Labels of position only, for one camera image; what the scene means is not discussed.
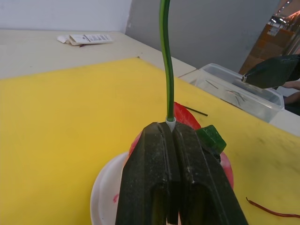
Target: yellow cutting mat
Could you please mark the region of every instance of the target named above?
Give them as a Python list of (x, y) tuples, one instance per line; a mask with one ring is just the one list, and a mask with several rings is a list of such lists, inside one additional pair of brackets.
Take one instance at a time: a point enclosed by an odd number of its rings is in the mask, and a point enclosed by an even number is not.
[[(227, 142), (234, 191), (251, 225), (293, 225), (300, 214), (300, 138), (175, 80), (175, 100), (209, 116)], [(165, 74), (140, 59), (0, 81), (0, 223), (88, 225), (101, 168), (166, 115)]]

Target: plastic container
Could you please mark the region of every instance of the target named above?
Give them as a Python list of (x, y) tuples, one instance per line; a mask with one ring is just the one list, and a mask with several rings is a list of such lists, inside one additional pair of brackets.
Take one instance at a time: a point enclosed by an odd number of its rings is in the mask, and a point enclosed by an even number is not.
[(285, 108), (283, 96), (241, 81), (242, 75), (217, 64), (200, 70), (195, 86), (266, 122)]

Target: white plate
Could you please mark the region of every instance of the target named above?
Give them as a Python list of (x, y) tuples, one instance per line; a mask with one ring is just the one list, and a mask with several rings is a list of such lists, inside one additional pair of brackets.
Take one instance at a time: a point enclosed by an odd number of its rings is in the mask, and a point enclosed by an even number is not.
[(90, 197), (90, 217), (93, 225), (114, 225), (124, 160), (123, 153), (109, 161), (97, 176)]

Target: cardboard box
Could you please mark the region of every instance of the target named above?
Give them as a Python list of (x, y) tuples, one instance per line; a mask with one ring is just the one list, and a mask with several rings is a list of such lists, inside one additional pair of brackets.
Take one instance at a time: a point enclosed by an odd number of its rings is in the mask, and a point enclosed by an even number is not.
[(252, 69), (258, 63), (261, 63), (262, 61), (262, 59), (258, 59), (252, 55), (249, 55), (245, 60), (243, 66), (241, 67), (239, 74), (244, 75), (246, 72), (248, 72), (250, 69)]
[(271, 28), (272, 28), (272, 26), (267, 24), (264, 27), (264, 29), (258, 39), (261, 41), (265, 41), (265, 42), (272, 42), (274, 39), (274, 36), (268, 34), (268, 32)]
[(258, 39), (257, 42), (255, 43), (254, 47), (264, 48), (266, 43), (267, 43), (266, 41)]
[(281, 29), (273, 39), (272, 43), (285, 48), (291, 41), (293, 35), (293, 32)]
[(267, 43), (265, 45), (264, 50), (260, 54), (260, 58), (263, 60), (267, 60), (272, 57), (280, 56), (284, 48), (275, 45), (273, 43)]
[(253, 49), (250, 52), (250, 55), (255, 57), (255, 58), (260, 58), (262, 51), (263, 51), (262, 48), (254, 46)]

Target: red wire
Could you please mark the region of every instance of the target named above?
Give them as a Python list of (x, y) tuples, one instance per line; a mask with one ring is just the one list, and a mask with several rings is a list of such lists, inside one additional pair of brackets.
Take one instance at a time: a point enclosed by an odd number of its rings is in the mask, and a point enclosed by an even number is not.
[(285, 213), (274, 212), (274, 211), (269, 210), (269, 209), (267, 209), (267, 208), (265, 208), (265, 207), (263, 207), (263, 206), (261, 206), (261, 205), (255, 203), (255, 202), (251, 201), (251, 200), (248, 200), (247, 197), (246, 197), (246, 199), (247, 199), (247, 201), (248, 201), (251, 205), (256, 206), (256, 207), (260, 208), (261, 210), (264, 210), (264, 211), (266, 211), (266, 212), (268, 212), (268, 213), (270, 213), (270, 214), (273, 214), (273, 215), (275, 215), (275, 216), (278, 216), (278, 217), (295, 217), (295, 218), (300, 219), (300, 215), (297, 215), (297, 214), (285, 214)]

